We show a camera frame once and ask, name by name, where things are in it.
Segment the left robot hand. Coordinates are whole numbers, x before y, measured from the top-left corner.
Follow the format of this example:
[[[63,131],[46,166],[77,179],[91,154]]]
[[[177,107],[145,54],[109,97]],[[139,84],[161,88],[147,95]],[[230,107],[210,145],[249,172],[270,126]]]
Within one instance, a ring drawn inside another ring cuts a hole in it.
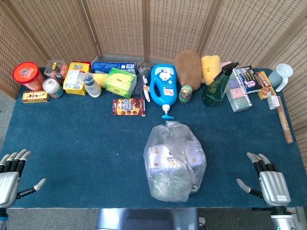
[[[0,208],[8,209],[15,200],[21,199],[29,194],[42,189],[46,178],[40,180],[32,188],[19,191],[19,182],[22,176],[30,151],[22,149],[20,152],[6,154],[0,161]]]

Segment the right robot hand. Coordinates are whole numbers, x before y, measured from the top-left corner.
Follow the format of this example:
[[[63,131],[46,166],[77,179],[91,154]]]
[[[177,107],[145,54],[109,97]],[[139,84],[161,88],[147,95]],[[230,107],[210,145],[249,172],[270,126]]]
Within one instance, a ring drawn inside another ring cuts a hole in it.
[[[254,165],[261,190],[252,189],[237,178],[239,187],[248,194],[262,198],[269,207],[287,206],[291,198],[283,173],[263,154],[247,152],[247,157]]]

